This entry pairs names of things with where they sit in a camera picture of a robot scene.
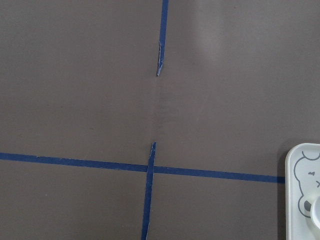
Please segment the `pale green bear tray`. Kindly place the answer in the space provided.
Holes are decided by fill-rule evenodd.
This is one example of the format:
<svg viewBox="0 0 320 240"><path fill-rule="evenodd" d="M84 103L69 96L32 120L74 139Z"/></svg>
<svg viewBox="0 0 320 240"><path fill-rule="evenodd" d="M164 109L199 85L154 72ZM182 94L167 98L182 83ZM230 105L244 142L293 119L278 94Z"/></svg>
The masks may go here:
<svg viewBox="0 0 320 240"><path fill-rule="evenodd" d="M286 239L320 238L320 145L302 143L285 159Z"/></svg>

